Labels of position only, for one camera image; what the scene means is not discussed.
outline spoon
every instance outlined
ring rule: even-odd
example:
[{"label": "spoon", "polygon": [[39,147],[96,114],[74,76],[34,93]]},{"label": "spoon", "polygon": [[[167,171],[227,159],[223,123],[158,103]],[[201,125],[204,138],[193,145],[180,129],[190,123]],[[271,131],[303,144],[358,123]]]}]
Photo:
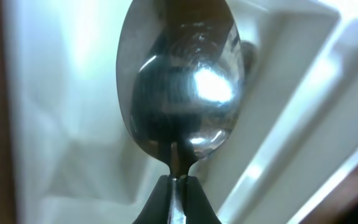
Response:
[{"label": "spoon", "polygon": [[121,114],[170,169],[135,223],[220,223],[188,171],[233,130],[253,53],[225,0],[133,0],[117,55]]}]

